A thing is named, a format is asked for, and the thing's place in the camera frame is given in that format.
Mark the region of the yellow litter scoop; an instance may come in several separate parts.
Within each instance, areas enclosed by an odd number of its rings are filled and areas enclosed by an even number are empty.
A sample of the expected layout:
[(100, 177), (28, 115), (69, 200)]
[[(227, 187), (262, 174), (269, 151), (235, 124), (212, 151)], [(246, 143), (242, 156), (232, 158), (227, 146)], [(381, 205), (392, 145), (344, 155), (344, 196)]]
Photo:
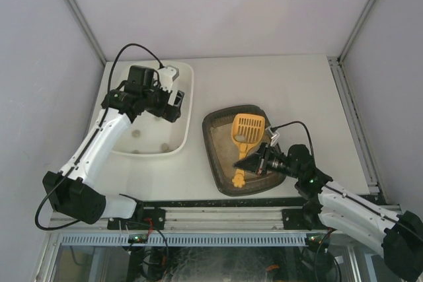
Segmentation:
[[(264, 135), (265, 123), (263, 116), (255, 114), (241, 113), (234, 117), (231, 126), (231, 138), (238, 148), (239, 159), (245, 158), (248, 152), (260, 143)], [(234, 136), (237, 134), (245, 135), (247, 142), (236, 142)]]

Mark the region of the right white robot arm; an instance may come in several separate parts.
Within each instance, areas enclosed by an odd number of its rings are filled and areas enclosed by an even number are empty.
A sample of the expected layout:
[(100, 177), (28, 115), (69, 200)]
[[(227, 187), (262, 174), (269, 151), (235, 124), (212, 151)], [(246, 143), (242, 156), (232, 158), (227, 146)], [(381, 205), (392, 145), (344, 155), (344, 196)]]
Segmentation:
[(311, 226), (321, 223), (361, 242), (405, 281), (417, 281), (422, 275), (420, 217), (410, 211), (398, 214), (348, 191), (316, 167), (304, 144), (292, 145), (283, 154), (262, 143), (233, 166), (258, 176), (271, 171), (295, 178), (295, 188), (306, 200), (303, 214)]

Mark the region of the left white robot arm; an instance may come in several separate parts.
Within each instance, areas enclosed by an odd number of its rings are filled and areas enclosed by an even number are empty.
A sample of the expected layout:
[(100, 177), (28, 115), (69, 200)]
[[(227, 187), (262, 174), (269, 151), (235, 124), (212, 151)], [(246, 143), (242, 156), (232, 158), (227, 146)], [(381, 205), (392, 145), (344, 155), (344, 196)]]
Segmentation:
[(171, 123), (179, 119), (184, 93), (178, 91), (173, 104), (169, 104), (170, 97), (171, 93), (161, 88), (108, 92), (96, 124), (75, 154), (59, 172), (49, 171), (42, 180), (45, 200), (52, 209), (90, 225), (99, 219), (132, 218), (139, 200), (120, 194), (103, 195), (95, 190), (95, 184), (115, 143), (143, 112)]

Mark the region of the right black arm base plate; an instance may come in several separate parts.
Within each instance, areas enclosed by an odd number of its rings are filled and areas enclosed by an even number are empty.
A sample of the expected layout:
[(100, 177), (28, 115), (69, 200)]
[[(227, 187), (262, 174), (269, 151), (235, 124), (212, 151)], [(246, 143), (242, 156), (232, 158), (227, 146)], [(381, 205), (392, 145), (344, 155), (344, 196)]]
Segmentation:
[(313, 214), (299, 208), (282, 209), (282, 221), (286, 230), (311, 230), (317, 226)]

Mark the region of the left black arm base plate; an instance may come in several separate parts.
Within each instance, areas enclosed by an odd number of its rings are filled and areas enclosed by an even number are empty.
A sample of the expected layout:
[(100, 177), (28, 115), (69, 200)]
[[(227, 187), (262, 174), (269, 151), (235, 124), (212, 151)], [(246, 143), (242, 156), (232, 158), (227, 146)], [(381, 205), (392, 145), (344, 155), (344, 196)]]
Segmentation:
[(164, 209), (153, 207), (145, 208), (142, 212), (136, 213), (130, 219), (113, 218), (108, 220), (108, 230), (147, 230), (159, 229), (165, 227), (166, 211)]

